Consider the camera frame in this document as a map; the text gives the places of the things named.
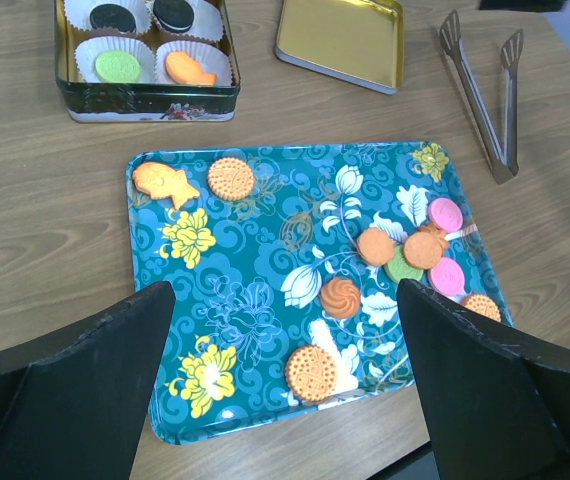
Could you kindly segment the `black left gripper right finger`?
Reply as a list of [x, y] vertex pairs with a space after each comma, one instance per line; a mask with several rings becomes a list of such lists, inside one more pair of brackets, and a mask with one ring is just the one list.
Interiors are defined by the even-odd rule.
[[570, 479], [570, 349], [405, 279], [401, 326], [443, 479]]

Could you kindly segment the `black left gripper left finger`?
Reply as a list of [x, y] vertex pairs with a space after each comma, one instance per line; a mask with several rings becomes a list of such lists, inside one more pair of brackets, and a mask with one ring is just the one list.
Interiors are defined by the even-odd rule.
[[159, 281], [0, 351], [0, 479], [126, 479], [175, 305]]

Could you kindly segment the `green round cookie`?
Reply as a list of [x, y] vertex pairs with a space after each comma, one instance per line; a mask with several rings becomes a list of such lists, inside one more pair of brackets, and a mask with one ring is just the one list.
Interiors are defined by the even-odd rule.
[[141, 74], [137, 58], [121, 50], [102, 52], [96, 57], [94, 68], [103, 83], [136, 83]]

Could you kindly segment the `black sandwich cookie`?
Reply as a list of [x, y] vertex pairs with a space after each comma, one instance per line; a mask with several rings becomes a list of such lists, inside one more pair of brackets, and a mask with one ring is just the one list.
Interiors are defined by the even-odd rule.
[[194, 24], [194, 8], [186, 0], [155, 0], [152, 12], [160, 25], [171, 33], [187, 33]]
[[125, 7], [113, 3], [95, 6], [89, 14], [89, 21], [94, 29], [116, 29], [121, 33], [136, 30], [134, 15]]

